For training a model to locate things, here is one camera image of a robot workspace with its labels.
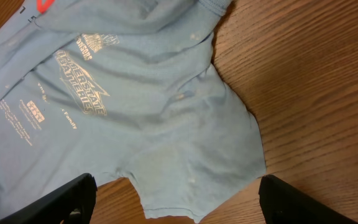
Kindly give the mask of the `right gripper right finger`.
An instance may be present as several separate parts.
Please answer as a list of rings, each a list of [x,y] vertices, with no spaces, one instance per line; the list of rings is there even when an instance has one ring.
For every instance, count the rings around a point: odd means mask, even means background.
[[[357,224],[271,174],[261,178],[259,203],[266,224]]]

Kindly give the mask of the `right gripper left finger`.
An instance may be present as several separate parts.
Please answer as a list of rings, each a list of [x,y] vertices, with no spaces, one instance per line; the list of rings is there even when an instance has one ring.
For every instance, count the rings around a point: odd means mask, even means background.
[[[0,224],[89,224],[97,186],[89,173],[81,174],[34,203],[0,220]]]

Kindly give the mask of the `light blue t-shirt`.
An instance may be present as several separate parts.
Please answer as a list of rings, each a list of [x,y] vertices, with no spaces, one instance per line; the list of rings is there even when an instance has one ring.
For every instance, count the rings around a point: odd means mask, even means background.
[[[266,171],[218,75],[228,1],[56,1],[0,30],[0,219],[71,179],[126,177],[145,216],[200,222]]]

